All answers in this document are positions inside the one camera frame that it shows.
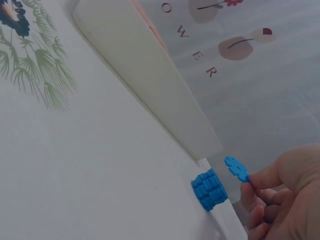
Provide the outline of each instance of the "finger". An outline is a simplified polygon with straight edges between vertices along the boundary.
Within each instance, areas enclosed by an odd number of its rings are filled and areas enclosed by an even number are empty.
[[[288,188],[278,191],[276,194],[273,195],[269,205],[281,205],[286,199],[286,197],[292,193],[293,192]]]
[[[270,226],[264,222],[248,232],[248,240],[261,240],[266,237]]]
[[[264,222],[265,208],[261,205],[256,206],[250,213],[247,228],[249,230],[258,227]]]
[[[310,144],[282,154],[270,166],[249,176],[256,189],[270,189],[285,184],[299,192],[310,182],[319,178],[320,144]]]
[[[277,191],[273,189],[263,189],[263,190],[256,190],[255,194],[262,200],[264,201],[267,205],[272,205],[273,203],[273,198],[275,194],[277,194]]]
[[[283,183],[279,176],[279,161],[276,160],[260,172],[251,174],[249,180],[255,189],[271,189],[280,186]]]
[[[258,205],[266,206],[266,203],[256,196],[256,192],[250,183],[242,183],[240,190],[241,204],[248,213],[251,213]]]
[[[267,206],[264,210],[264,216],[263,216],[264,220],[268,224],[273,223],[278,216],[279,210],[280,210],[280,205]]]

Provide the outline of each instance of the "flower illustration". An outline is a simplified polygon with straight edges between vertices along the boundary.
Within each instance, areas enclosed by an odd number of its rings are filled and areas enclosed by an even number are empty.
[[[207,5],[207,6],[202,6],[202,7],[198,7],[197,9],[198,10],[204,10],[204,9],[209,9],[209,8],[216,8],[216,9],[223,9],[224,6],[222,4],[226,3],[226,5],[228,7],[230,6],[236,6],[237,4],[240,4],[242,3],[244,0],[223,0],[223,1],[220,1],[218,3],[214,3],[214,4],[210,4],[210,5]]]
[[[240,4],[240,3],[242,3],[244,0],[224,0],[224,2],[225,3],[227,3],[226,5],[228,6],[228,7],[230,7],[230,6],[236,6],[237,4]]]

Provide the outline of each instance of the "white surface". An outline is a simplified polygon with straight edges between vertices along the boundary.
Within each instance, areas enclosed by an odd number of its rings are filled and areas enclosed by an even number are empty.
[[[0,238],[245,240],[230,202],[202,209],[190,187],[202,162],[95,55],[69,2],[43,3],[78,92],[68,113],[52,112],[1,79]]]
[[[222,150],[187,85],[129,0],[81,0],[73,17],[85,37],[194,159]]]
[[[240,183],[227,171],[225,156],[239,158],[252,173],[282,152],[320,141],[319,0],[244,0],[236,6],[222,3],[220,10],[195,9],[220,0],[168,0],[170,13],[158,0],[139,2],[222,144],[223,151],[208,160],[232,202],[240,198]],[[196,23],[189,3],[193,13],[212,11],[211,21]],[[189,38],[177,34],[181,25]],[[220,42],[250,39],[260,28],[270,28],[275,40],[264,43],[268,36],[254,35],[248,42],[254,51],[243,60],[220,55]],[[203,56],[195,60],[198,51]],[[205,72],[210,66],[217,69],[212,79]]]

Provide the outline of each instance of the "red flower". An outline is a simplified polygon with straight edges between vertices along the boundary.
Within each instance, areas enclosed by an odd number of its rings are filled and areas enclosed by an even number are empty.
[[[236,6],[237,4],[242,3],[244,0],[224,0],[225,3],[227,3],[227,6]]]

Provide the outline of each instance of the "blue building block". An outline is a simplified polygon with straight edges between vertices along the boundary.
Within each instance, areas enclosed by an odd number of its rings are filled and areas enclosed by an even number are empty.
[[[205,173],[199,174],[195,180],[191,182],[191,186],[195,196],[208,212],[211,211],[215,205],[221,204],[228,199],[224,187],[212,168]]]
[[[249,182],[248,171],[244,165],[240,164],[238,159],[232,156],[227,156],[224,159],[224,163],[229,167],[229,171],[234,176],[237,176],[241,182]]]

